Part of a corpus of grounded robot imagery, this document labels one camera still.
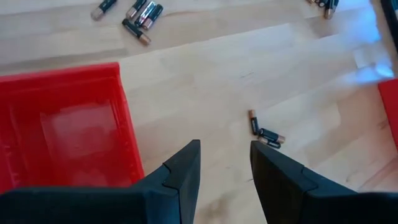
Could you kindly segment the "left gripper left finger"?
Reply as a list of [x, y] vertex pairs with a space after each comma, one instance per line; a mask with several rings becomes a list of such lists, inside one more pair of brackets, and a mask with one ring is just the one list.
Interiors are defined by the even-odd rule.
[[193, 224], [201, 144], [130, 187], [28, 187], [0, 195], [0, 224]]

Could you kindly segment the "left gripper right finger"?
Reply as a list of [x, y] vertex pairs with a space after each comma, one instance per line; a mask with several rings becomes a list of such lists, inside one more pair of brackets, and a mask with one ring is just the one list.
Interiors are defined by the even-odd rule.
[[268, 224], [398, 224], [398, 192], [356, 192], [260, 141], [250, 160]]

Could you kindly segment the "red plastic bin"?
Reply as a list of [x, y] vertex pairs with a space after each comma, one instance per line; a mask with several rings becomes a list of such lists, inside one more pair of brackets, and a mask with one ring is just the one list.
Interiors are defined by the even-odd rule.
[[398, 151], [398, 78], [379, 83], [378, 89]]
[[0, 194], [143, 177], [118, 63], [0, 77]]

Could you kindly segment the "screws near top left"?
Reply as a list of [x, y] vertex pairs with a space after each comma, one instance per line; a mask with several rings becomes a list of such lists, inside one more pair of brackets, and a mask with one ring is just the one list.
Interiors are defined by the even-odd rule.
[[156, 5], [157, 4], [154, 1], [151, 1], [134, 21], [134, 24], [138, 27], [143, 25], [144, 21], [149, 17], [149, 14], [155, 9]]

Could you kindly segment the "black aluminium table frame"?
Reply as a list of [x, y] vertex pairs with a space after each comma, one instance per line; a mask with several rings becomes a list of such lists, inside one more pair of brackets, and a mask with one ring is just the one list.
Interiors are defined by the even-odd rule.
[[389, 31], [398, 53], [398, 0], [380, 0]]

